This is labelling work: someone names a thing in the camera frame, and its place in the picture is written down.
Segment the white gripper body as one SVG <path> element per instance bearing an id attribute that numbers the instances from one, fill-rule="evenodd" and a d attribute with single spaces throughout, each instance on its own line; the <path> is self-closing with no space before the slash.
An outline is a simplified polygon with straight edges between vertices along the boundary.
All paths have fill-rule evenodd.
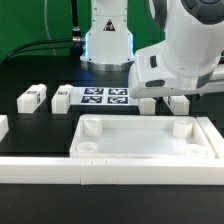
<path id="1" fill-rule="evenodd" d="M 161 47 L 147 47 L 136 52 L 128 87 L 134 99 L 224 92 L 224 65 L 200 78 L 180 76 L 164 64 Z"/>

